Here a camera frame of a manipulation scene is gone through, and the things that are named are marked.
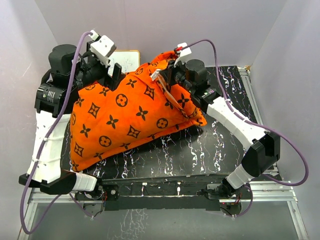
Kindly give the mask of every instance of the white wall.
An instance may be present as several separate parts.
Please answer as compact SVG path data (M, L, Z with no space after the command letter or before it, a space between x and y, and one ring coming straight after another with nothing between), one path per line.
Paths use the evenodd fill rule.
M251 68L264 123L292 139L309 163L309 179L295 192L311 240L319 239L320 233L319 13L318 0L288 1ZM282 146L280 172L286 180L301 180L301 160Z
M21 227L18 177L31 162L35 94L57 43L34 0L0 1L0 239Z
M59 44L77 43L92 28L141 62L182 42L215 44L221 65L251 65L286 0L35 0ZM193 56L213 65L210 45Z

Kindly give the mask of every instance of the black marble surface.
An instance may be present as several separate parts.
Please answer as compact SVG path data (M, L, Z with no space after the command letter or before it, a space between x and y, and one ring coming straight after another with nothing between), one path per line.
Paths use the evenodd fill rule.
M208 76L218 89L213 67ZM237 66L219 68L220 79L232 104L256 122ZM131 150L108 157L85 169L102 179L183 176L192 174L228 174L244 156L242 144L222 124L206 116L207 125L192 126ZM67 128L61 167L71 169L69 130Z

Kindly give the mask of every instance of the orange fabric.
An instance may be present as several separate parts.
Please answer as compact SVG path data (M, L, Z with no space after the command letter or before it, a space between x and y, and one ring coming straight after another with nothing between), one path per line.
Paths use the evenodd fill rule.
M79 91L70 119L74 171L192 125L207 124L186 90L172 86L173 99L162 87L162 77L155 81L150 77L176 57L173 51L160 54L127 73L115 91L98 83Z

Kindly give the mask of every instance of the purple cable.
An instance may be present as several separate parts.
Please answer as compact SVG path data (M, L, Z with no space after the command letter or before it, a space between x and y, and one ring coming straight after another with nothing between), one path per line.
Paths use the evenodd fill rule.
M80 40L79 40L79 43L76 47L76 50L75 50L75 54L74 54L74 57L73 57L73 62L72 62L72 67L71 67L71 72L70 72L70 79L69 79L69 83L68 83L68 87L67 87L67 90L66 90L66 94L65 94L65 99L64 99L64 102L63 102L63 105L62 105L62 108L61 108L61 111L60 113L58 114L56 120L54 121L54 123L52 124L52 126L50 127L50 129L48 130L48 132L46 133L46 135L44 136L45 138L49 138L50 134L53 132L53 130L55 129L55 127L57 126L58 122L60 121L60 119L62 118L65 110L66 110L66 107L67 107L67 104L68 104L68 101L69 101L69 97L70 97L70 93L71 93L71 89L72 89L72 85L73 85L73 82L74 82L74 78L75 78L75 72L76 72L76 65L77 65L77 60L78 60L78 56L79 56L79 53L80 53L80 49L81 49L81 46L85 40L85 37L87 35L92 35L92 32L90 31L87 31L85 32L84 34L82 34ZM41 144L40 144L40 147L39 147L39 150L36 154L36 159L39 160L40 159L40 156L41 156L41 153L44 149L44 146L45 146L45 143L46 141L45 140L42 140ZM32 180L32 177L34 176L35 174L35 171L37 169L37 166L38 166L38 161L36 161L33 165L33 168L32 168L32 171L28 177L28 180L26 181L26 184L24 186L24 189L23 189L23 193L22 193L22 196L21 196L21 201L20 201L20 221L21 221L21 225L22 225L22 229L23 231L26 233L26 234L32 234L35 232L35 230L39 227L41 221L44 219L45 215L47 214L48 210L50 209L50 207L52 206L52 204L61 196L61 195L57 195L53 200L52 202L50 202L50 204L48 205L48 207L45 209L42 217L40 218L40 221L35 225L35 227L33 229L31 229L30 231L27 229L27 226L26 226L26 223L25 223L25 217L24 217L24 203L25 203L25 200L26 200L26 195L27 195L27 191L28 191L28 188L29 188L29 185L30 185L30 182Z
M77 206L82 209L82 211L84 211L84 213L88 216L88 217L93 217L92 214L90 214L89 212L87 212L86 210L84 210L84 208L78 203L78 201L74 198L74 196L72 196L71 193L69 193L69 196L71 197L71 199L75 202L75 204L77 204Z
M306 158L303 156L302 152L298 149L298 147L290 140L288 139L285 135L283 135L281 132L278 132L277 130L274 130L270 127L267 127L267 126L264 126L264 125L261 125L261 124L258 124L258 123L254 123L252 121L249 121L249 120L245 120L244 117L242 117L241 115L239 115L237 112L234 111L232 105L230 104L229 102L229 99L227 98L227 93L225 91L225 88L223 87L223 85L221 84L221 81L220 81L220 76L219 76L219 67L218 67L218 59L217 59L217 51L216 51L216 47L214 45L214 43L209 40L209 39L202 39L202 40L199 40L199 41L196 41L194 43L191 43L189 44L188 46L185 46L183 47L181 50L184 50L186 48L189 48L193 45L196 45L200 42L208 42L211 44L212 48L213 48L213 52L214 52L214 61L215 61L215 71L216 71L216 78L218 80L218 84L219 84L219 87L221 88L221 91L222 91L222 94L223 94L223 98L225 100L225 103L226 105L228 106L228 108L230 109L231 112L233 112L234 115L236 115L239 119L241 120L244 120L245 123L247 124L250 124L250 125L253 125L253 126L256 126L256 127L259 127L259 128L263 128L265 130L268 130L268 131L271 131L271 132L274 132L276 133L277 135L279 135L281 138L283 138L288 144L291 145L291 147L298 153L298 155L300 156L302 162L303 162L303 165L304 165L304 168L305 168L305 174L304 174L304 177L301 181L299 182L296 182L296 183L287 183L287 182L282 182L282 181L279 181L277 179L274 179L273 177L271 176L268 176L268 175L265 175L265 174L262 174L263 176L267 177L268 179L278 183L278 184L281 184L281 185L284 185L284 186L289 186L289 187L296 187L296 186L300 186L302 184L304 184L307 179L308 179L308 176L309 176L309 166L308 166L308 163L307 163L307 160Z

